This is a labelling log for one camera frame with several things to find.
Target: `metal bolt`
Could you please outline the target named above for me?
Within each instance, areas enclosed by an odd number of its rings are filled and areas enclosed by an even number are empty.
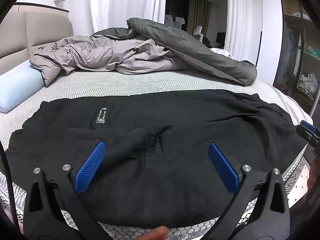
[[[274,168],[273,169],[273,173],[276,174],[276,175],[279,175],[280,174],[280,170],[277,169],[277,168]]]
[[[242,167],[244,169],[244,171],[251,171],[251,167],[249,165],[243,165]]]
[[[70,170],[70,168],[71,168],[70,164],[65,164],[65,165],[62,166],[62,169],[64,171],[68,171],[68,170]]]
[[[38,174],[40,171],[41,171],[40,168],[35,168],[35,169],[33,170],[33,173],[34,173],[34,174]]]

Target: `gray duvet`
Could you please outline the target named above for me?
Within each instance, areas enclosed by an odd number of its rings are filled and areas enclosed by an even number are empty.
[[[196,68],[243,86],[257,76],[254,65],[215,54],[185,31],[150,20],[131,18],[128,29],[110,28],[87,36],[72,36],[39,48],[30,62],[45,85],[61,70],[116,70],[123,74]]]

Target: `mattress cover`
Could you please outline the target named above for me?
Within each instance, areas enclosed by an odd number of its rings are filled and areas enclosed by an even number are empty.
[[[292,123],[297,125],[305,120],[312,123],[311,117],[290,97],[273,86],[256,80],[251,86],[242,87],[225,80],[210,76],[198,71],[166,71],[146,73],[141,75],[123,75],[117,72],[86,72],[78,71],[68,76],[59,75],[48,87],[44,87],[33,96],[25,100],[7,114],[0,113],[0,141],[6,150],[9,146],[11,133],[22,128],[22,124],[39,109],[42,101],[52,101],[60,98],[78,98],[85,96],[127,96],[144,93],[178,91],[178,90],[203,90],[224,89],[235,93],[258,94],[267,103],[275,103],[289,113]],[[303,152],[284,172],[287,194],[291,190],[289,177],[295,172],[295,168],[305,162]],[[23,208],[26,192],[14,184],[15,201],[19,220],[23,220]],[[8,205],[5,176],[0,173],[0,198]],[[244,221],[254,207],[255,200],[249,202],[241,221]],[[70,214],[62,211],[67,223],[76,228]],[[198,225],[185,228],[171,228],[168,234],[170,238],[193,239],[203,236],[218,218],[204,221]],[[101,226],[116,239],[133,239],[148,231],[144,228],[117,227],[101,224]]]

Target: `beige headboard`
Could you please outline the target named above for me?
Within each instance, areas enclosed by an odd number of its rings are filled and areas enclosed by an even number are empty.
[[[68,13],[14,5],[0,24],[0,75],[29,59],[37,48],[73,36]]]

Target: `black garment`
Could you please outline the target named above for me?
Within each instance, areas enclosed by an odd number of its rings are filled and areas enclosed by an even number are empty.
[[[96,123],[105,107],[105,124]],[[43,102],[12,134],[6,153],[13,181],[26,188],[46,155],[62,158],[61,145],[71,147],[73,139],[107,145],[80,194],[94,217],[145,228],[184,227],[221,215],[232,194],[209,160],[211,142],[241,164],[281,172],[305,145],[289,114],[257,94],[196,90],[59,99]]]
[[[210,41],[206,36],[203,36],[202,43],[206,45],[207,48],[212,49],[212,46],[210,45]]]

